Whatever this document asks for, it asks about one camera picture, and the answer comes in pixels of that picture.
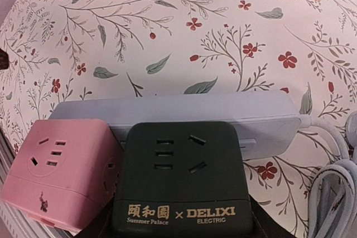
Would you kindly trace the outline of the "dark green cube socket adapter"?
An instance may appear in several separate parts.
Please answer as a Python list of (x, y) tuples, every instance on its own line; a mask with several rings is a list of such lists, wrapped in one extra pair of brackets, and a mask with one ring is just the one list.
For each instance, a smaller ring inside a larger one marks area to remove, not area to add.
[(126, 140), (118, 237), (246, 237), (253, 231), (239, 140), (226, 122), (139, 123)]

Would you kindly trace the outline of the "light blue power strip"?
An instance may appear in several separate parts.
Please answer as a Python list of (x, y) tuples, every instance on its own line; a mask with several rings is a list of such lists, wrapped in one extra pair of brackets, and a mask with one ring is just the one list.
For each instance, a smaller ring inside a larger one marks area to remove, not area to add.
[(237, 132), (244, 160), (284, 153), (297, 131), (311, 125), (310, 116), (300, 114), (283, 91), (67, 101), (50, 119), (101, 119), (122, 144), (137, 123), (227, 122)]

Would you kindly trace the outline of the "pink cube socket adapter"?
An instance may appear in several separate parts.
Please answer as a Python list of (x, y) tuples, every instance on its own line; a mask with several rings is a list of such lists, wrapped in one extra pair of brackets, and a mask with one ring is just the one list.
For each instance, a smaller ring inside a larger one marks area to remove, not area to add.
[(79, 232), (114, 196), (122, 157), (100, 119), (38, 120), (11, 165), (1, 199), (47, 226)]

